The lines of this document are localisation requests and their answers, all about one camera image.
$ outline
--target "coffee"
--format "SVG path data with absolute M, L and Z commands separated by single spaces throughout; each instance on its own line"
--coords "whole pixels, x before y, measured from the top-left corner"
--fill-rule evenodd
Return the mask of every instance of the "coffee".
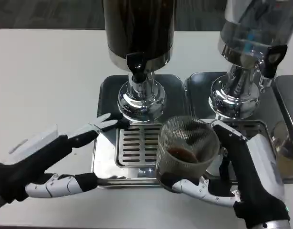
M 109 48 L 126 59 L 144 52 L 146 60 L 171 48 L 176 0 L 104 0 L 105 28 Z
M 187 162 L 187 163 L 198 163 L 198 160 L 196 158 L 196 156 L 185 149 L 182 148 L 170 148 L 168 149 L 168 152 L 175 158 L 177 158 L 178 160 L 181 160 L 183 162 Z

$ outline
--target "floor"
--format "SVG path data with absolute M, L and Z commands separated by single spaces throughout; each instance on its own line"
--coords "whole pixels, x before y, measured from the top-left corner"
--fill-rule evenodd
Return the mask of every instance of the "floor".
M 176 30 L 221 30 L 226 0 L 177 3 Z M 102 0 L 0 0 L 0 28 L 103 30 Z

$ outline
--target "drip tray grate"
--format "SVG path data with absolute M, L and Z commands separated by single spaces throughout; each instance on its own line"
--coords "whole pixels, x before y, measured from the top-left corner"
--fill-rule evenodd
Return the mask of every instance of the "drip tray grate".
M 223 121 L 228 126 L 234 128 L 242 135 L 244 135 L 249 140 L 256 136 L 257 134 L 261 134 L 267 138 L 270 142 L 270 138 L 267 134 L 266 125 L 261 121 L 249 121 L 249 120 L 239 120 L 239 121 Z
M 161 124 L 144 124 L 118 130 L 117 164 L 121 167 L 154 166 L 160 128 Z

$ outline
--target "glass cup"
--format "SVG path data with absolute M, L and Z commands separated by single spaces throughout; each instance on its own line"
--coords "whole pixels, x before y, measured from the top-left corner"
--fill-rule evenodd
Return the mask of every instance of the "glass cup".
M 163 124 L 158 139 L 156 174 L 171 189 L 182 179 L 196 182 L 218 155 L 220 142 L 207 123 L 190 116 L 176 116 Z

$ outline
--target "table surface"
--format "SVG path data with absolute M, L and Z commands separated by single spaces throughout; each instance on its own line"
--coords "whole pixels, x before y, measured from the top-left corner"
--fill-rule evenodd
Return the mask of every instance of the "table surface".
M 227 71 L 219 32 L 176 32 L 170 63 L 157 73 L 183 81 L 195 72 Z M 108 56 L 105 31 L 0 30 L 0 162 L 21 140 L 54 124 L 65 133 L 96 117 L 100 85 L 122 74 Z M 293 37 L 278 71 L 293 74 Z M 91 169 L 93 145 L 75 149 L 49 172 Z M 286 203 L 293 227 L 293 185 Z M 14 202 L 0 209 L 0 225 L 79 228 L 244 229 L 230 208 L 161 188 L 96 189 L 58 199 Z

